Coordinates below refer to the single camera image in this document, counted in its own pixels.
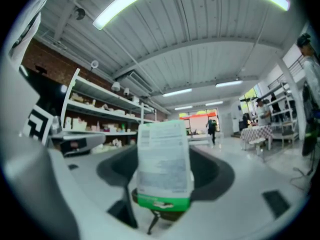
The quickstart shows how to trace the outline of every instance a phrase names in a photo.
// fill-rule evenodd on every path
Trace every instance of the barcode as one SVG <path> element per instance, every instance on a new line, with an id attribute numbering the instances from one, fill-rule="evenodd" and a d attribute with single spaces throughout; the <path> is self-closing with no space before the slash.
<path id="1" fill-rule="evenodd" d="M 141 132 L 141 147 L 149 147 L 150 131 L 143 130 Z"/>

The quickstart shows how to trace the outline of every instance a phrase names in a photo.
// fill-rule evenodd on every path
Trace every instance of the brick wall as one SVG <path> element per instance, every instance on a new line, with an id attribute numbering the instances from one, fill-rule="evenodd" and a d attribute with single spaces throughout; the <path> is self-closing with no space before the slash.
<path id="1" fill-rule="evenodd" d="M 31 41 L 28 49 L 26 50 L 22 64 L 34 71 L 37 71 L 35 66 L 40 66 L 47 71 L 47 74 L 45 74 L 46 77 L 66 86 L 69 86 L 75 71 L 77 68 L 79 68 L 79 76 L 88 79 L 90 82 L 99 85 L 106 90 L 111 91 L 111 83 L 99 77 L 98 75 L 89 72 L 87 69 L 62 56 L 58 52 L 50 49 L 35 39 Z M 145 116 L 145 118 L 154 120 L 155 116 L 153 114 L 148 114 Z M 157 111 L 158 121 L 163 121 L 166 118 L 167 115 Z"/>

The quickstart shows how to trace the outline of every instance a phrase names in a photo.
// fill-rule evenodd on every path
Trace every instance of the checkered tablecloth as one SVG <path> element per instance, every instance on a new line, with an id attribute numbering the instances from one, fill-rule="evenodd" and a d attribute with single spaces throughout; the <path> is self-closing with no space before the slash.
<path id="1" fill-rule="evenodd" d="M 272 137 L 271 125 L 253 126 L 243 129 L 241 132 L 241 139 L 245 142 L 251 142 L 259 138 L 268 139 L 269 137 Z"/>

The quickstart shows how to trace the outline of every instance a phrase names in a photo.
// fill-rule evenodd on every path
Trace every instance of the green label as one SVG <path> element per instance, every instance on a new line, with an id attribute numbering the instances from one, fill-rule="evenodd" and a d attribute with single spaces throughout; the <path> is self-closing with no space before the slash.
<path id="1" fill-rule="evenodd" d="M 167 198 L 138 194 L 138 204 L 151 210 L 184 212 L 190 206 L 189 198 Z"/>

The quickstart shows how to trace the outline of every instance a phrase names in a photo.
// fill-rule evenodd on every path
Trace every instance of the security camera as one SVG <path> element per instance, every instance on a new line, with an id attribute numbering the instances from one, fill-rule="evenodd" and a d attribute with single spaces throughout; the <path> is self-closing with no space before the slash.
<path id="1" fill-rule="evenodd" d="M 129 88 L 125 88 L 123 94 L 124 94 L 124 96 L 129 96 L 129 94 L 130 94 Z"/>
<path id="2" fill-rule="evenodd" d="M 114 82 L 112 87 L 111 87 L 111 90 L 114 91 L 114 92 L 119 92 L 120 91 L 120 83 L 119 82 Z"/>

